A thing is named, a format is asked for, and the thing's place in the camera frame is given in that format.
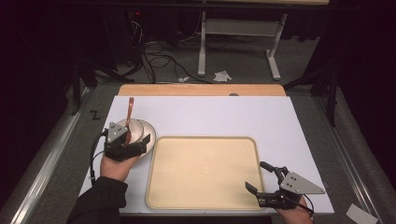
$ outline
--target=person's hand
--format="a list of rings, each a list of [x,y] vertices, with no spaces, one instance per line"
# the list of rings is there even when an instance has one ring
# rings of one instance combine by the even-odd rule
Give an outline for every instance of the person's hand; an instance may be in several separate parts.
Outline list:
[[[129,171],[138,160],[139,156],[132,157],[126,161],[113,161],[104,155],[100,164],[100,176],[124,182]]]
[[[300,204],[306,207],[306,202],[304,197],[301,197]],[[276,211],[283,217],[288,224],[312,224],[313,221],[309,213],[303,208],[297,206],[294,209],[283,210],[276,209]]]

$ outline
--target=paper scrap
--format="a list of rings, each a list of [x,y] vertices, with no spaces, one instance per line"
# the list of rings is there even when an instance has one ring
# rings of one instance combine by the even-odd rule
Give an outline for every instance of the paper scrap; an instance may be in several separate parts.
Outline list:
[[[355,204],[350,205],[346,215],[358,224],[375,224],[378,221],[378,218],[366,213]]]
[[[178,79],[178,82],[185,83],[188,80],[189,80],[189,77],[184,77],[184,78],[181,77],[181,78]]]
[[[226,71],[222,71],[222,72],[218,72],[218,73],[215,73],[215,79],[213,79],[213,80],[215,80],[215,81],[223,81],[223,82],[227,82],[227,80],[228,79],[232,79],[228,74],[227,74],[227,72]]]

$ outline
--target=white card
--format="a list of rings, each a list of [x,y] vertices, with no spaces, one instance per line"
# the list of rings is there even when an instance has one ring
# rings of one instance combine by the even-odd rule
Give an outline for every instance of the white card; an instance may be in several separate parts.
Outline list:
[[[361,210],[355,204],[350,205],[349,210],[347,210],[346,212],[346,215],[358,224],[375,224],[378,221],[378,218],[373,217],[372,215],[366,213],[364,210]]]

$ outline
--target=black sleeve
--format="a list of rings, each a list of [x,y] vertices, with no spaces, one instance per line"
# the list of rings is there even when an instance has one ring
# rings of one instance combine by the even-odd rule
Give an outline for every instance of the black sleeve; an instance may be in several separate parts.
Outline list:
[[[126,205],[127,188],[119,180],[100,176],[91,189],[78,197],[67,223],[120,223],[119,208]]]

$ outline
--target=tray rim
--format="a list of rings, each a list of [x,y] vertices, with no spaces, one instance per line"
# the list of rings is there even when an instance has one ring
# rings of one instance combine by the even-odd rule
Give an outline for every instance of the tray rim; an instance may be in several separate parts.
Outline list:
[[[156,155],[156,148],[159,145],[159,143],[161,142],[161,140],[163,139],[246,139],[249,140],[253,143],[254,145],[254,153],[256,154],[256,158],[257,158],[257,163],[259,164],[259,179],[260,179],[260,185],[259,185],[259,191],[264,190],[264,182],[263,182],[263,178],[262,178],[262,169],[260,167],[260,158],[259,158],[259,152],[257,149],[257,145],[256,145],[256,141],[249,136],[206,136],[206,135],[198,135],[198,136],[188,136],[188,135],[181,135],[181,136],[177,136],[177,135],[165,135],[165,136],[161,136],[156,140],[156,144],[154,146],[153,149],[153,154],[152,154],[152,158],[151,158],[151,165],[150,165],[150,170],[149,170],[149,177],[148,177],[148,186],[147,186],[147,190],[146,190],[146,204],[148,205],[148,207],[150,207],[151,209],[162,209],[162,210],[229,210],[229,211],[255,211],[255,210],[262,210],[263,208],[257,206],[257,209],[251,209],[251,208],[216,208],[216,209],[210,209],[210,208],[200,208],[200,207],[194,207],[194,208],[182,208],[182,207],[157,207],[157,206],[152,206],[152,204],[149,203],[149,188],[151,186],[151,176],[152,176],[152,171],[153,171],[153,165],[154,165],[154,160],[155,160],[155,155]]]

